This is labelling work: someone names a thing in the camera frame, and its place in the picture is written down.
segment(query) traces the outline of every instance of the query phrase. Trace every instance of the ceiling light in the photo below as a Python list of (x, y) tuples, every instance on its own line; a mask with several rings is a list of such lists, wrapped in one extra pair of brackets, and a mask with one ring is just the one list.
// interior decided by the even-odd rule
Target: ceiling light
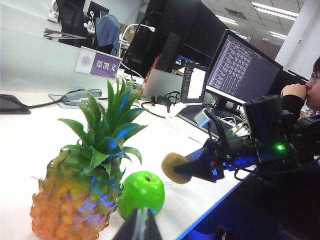
[(283, 35), (274, 31), (269, 31), (269, 33), (271, 36), (274, 36), (276, 38), (283, 39), (283, 40), (287, 39), (287, 35)]
[(219, 16), (219, 15), (215, 15), (215, 16), (218, 19), (220, 19), (222, 22), (226, 22), (226, 23), (229, 23), (229, 24), (233, 24), (233, 25), (239, 26), (239, 24), (233, 19), (230, 19), (230, 18), (227, 18), (227, 17), (224, 17), (224, 16)]
[(280, 8), (264, 5), (264, 4), (253, 2), (253, 1), (251, 3), (254, 6), (255, 10), (265, 14), (274, 15), (274, 16), (289, 19), (292, 21), (295, 21), (299, 16), (298, 13), (295, 13), (292, 11), (283, 10)]

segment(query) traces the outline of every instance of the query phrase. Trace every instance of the monitor stand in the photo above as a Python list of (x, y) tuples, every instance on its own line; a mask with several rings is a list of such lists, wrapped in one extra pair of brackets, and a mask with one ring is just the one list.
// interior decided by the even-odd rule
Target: monitor stand
[(215, 107), (213, 108), (213, 112), (217, 117), (232, 117), (234, 115), (238, 116), (240, 113), (237, 111), (239, 104), (233, 103), (232, 108), (227, 108), (228, 100), (222, 97), (219, 97), (215, 102)]

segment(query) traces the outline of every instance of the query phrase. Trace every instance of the black hair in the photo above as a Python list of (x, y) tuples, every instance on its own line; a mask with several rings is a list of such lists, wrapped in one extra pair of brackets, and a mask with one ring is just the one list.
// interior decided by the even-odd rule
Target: black hair
[(320, 57), (313, 64), (313, 71), (320, 73)]

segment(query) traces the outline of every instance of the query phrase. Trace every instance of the glasses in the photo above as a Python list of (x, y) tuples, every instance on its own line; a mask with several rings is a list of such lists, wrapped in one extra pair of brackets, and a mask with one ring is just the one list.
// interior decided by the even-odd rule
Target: glasses
[(315, 72), (313, 72), (312, 74), (311, 74), (311, 78), (312, 78), (312, 80), (313, 80), (313, 84), (315, 84), (316, 83), (316, 81), (317, 81), (317, 79), (320, 77), (320, 75), (319, 74), (316, 74)]

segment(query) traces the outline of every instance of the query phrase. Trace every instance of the logo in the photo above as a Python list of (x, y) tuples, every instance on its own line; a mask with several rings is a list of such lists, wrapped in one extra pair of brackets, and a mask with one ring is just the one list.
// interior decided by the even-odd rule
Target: logo
[(81, 59), (81, 65), (83, 67), (88, 67), (90, 65), (90, 62), (91, 62), (91, 59), (90, 57), (88, 56), (84, 56), (82, 59)]

